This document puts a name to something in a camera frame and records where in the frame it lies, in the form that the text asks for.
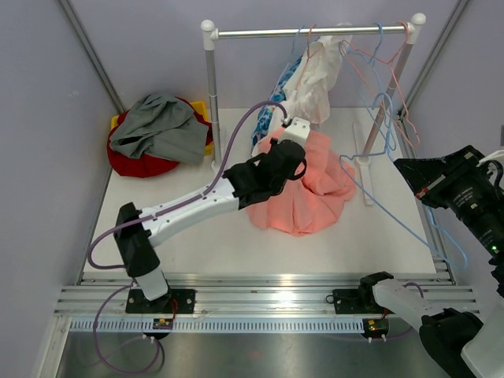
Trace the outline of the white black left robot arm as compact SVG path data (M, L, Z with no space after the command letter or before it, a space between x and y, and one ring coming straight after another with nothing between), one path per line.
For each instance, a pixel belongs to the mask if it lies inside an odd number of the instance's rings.
M129 277L137 285L129 291L128 313L162 313L177 309L176 296L161 268L156 247L175 234L212 217L240 211L279 195L287 181L304 176L306 141L273 138L270 149L233 165L215 183L177 204L136 209L131 202L117 216L114 240Z

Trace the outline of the white pleated skirt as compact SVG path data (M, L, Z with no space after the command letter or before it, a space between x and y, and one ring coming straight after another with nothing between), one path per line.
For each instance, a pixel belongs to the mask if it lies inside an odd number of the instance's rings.
M312 81L304 87L302 93L296 94L295 86L306 62L306 51L302 55L297 70L283 87L290 115L312 124L322 124L329 118L331 106L328 92L335 86L342 68L346 55L345 41L342 36L325 35L313 42L312 50L315 53L312 58Z

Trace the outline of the salmon pink skirt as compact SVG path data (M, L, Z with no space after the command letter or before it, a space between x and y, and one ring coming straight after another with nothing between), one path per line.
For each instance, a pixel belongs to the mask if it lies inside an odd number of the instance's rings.
M246 208L255 227L293 236L320 232L338 222L344 206L355 196L355 170L332 151L331 137L310 132L305 149L304 176L288 180L281 194Z

